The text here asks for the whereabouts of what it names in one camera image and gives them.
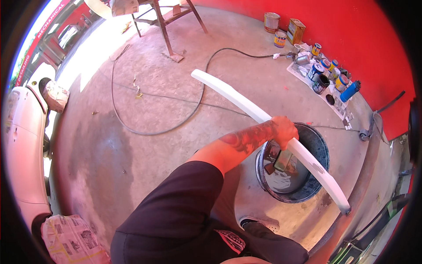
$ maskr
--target tattooed forearm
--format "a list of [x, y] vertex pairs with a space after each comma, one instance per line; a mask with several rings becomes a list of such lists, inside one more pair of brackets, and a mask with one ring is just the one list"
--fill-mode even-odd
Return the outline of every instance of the tattooed forearm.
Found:
[[276, 123], [269, 120], [259, 125], [229, 133], [219, 139], [239, 152], [244, 151], [246, 154], [250, 154], [260, 146], [261, 142], [270, 140], [276, 135], [276, 127]]

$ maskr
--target bottle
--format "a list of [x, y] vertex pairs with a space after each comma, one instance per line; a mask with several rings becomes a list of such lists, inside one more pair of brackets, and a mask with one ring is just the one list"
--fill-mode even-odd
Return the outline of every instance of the bottle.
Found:
[[354, 81], [342, 94], [340, 99], [343, 103], [347, 102], [355, 93], [360, 90], [360, 81]]

